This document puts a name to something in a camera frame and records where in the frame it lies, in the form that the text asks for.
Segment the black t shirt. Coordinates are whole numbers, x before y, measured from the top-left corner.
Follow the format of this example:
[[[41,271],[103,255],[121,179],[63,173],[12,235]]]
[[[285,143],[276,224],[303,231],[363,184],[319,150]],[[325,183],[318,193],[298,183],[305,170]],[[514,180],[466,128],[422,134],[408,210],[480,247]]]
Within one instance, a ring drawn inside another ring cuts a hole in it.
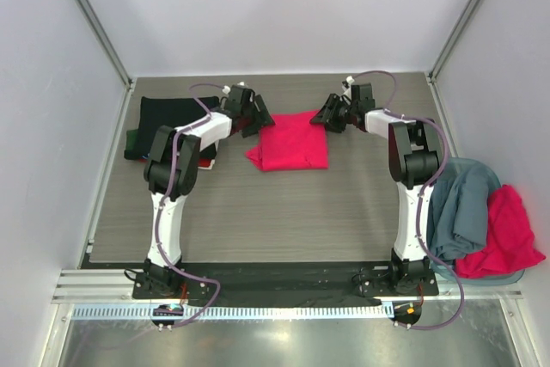
[[[135,149],[150,150],[156,132],[161,126],[175,128],[202,119],[205,110],[193,98],[153,99],[142,97],[140,101],[138,134]],[[137,161],[135,156],[124,158]]]

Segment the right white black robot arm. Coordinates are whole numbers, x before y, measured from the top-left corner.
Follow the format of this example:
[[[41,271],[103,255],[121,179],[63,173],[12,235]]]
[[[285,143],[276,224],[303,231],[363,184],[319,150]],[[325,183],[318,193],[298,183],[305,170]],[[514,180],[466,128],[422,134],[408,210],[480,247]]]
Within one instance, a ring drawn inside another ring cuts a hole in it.
[[[397,295],[412,295],[429,279],[427,254],[428,212],[433,185],[445,160],[437,125],[379,108],[369,83],[344,82],[345,92],[330,94],[310,119],[328,132],[343,132],[353,125],[388,143],[388,169],[398,190],[398,229],[385,282]]]

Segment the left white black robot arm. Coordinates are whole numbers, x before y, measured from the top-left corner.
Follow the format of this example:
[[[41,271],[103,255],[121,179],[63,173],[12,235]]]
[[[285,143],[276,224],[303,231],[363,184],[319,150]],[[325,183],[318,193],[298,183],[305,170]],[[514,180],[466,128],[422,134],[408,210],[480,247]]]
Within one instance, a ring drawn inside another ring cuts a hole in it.
[[[153,204],[152,237],[144,268],[132,277],[135,298],[175,298],[191,280],[219,293],[217,280],[180,268],[183,210],[197,182],[200,152],[236,133],[247,138],[275,124],[263,97],[245,83],[222,91],[221,106],[203,107],[203,118],[156,132],[144,169]]]

